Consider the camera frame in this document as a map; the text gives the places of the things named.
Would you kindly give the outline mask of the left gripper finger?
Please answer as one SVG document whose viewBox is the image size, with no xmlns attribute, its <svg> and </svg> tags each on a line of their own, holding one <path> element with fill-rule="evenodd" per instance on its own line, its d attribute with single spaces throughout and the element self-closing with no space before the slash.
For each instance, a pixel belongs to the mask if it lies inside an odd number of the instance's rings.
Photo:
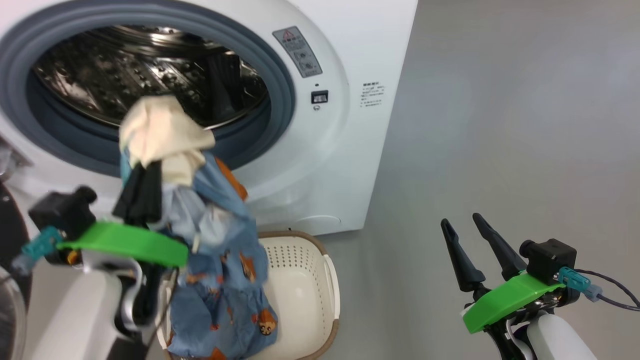
<svg viewBox="0 0 640 360">
<path fill-rule="evenodd" d="M 141 221 L 157 223 L 162 217 L 162 161 L 144 168 L 141 180 Z"/>
<path fill-rule="evenodd" d="M 143 224 L 138 209 L 138 196 L 144 180 L 144 167 L 130 169 L 128 175 L 121 177 L 119 198 L 112 208 L 112 215 L 125 224 Z"/>
</svg>

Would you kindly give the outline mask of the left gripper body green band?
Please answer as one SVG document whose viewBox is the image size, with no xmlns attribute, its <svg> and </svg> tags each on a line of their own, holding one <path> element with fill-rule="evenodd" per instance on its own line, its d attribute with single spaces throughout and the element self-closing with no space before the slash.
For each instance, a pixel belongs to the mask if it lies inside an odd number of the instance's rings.
<svg viewBox="0 0 640 360">
<path fill-rule="evenodd" d="M 184 267 L 190 253 L 186 244 L 167 235 L 109 221 L 95 222 L 78 239 L 62 241 L 55 247 L 60 250 L 96 251 L 165 268 Z"/>
</svg>

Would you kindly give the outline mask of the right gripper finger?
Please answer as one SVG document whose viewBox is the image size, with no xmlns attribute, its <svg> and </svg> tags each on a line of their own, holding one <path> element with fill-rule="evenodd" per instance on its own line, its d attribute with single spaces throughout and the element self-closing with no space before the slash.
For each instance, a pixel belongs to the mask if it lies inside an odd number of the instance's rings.
<svg viewBox="0 0 640 360">
<path fill-rule="evenodd" d="M 525 261 L 480 213 L 473 213 L 472 219 L 482 238 L 489 243 L 502 269 L 501 274 L 505 281 L 509 281 L 525 271 L 527 268 Z"/>
<path fill-rule="evenodd" d="M 450 221 L 443 218 L 440 227 L 460 291 L 464 293 L 475 292 L 486 281 L 484 273 L 477 269 L 469 259 Z"/>
</svg>

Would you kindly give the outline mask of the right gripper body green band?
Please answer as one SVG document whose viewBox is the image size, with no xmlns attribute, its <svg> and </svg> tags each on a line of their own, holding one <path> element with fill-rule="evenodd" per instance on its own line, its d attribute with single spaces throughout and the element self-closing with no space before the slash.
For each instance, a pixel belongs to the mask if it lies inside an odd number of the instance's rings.
<svg viewBox="0 0 640 360">
<path fill-rule="evenodd" d="M 534 302 L 545 294 L 565 285 L 557 281 L 551 285 L 523 272 L 492 289 L 464 310 L 462 321 L 470 334 L 482 332 L 486 326 Z"/>
</svg>

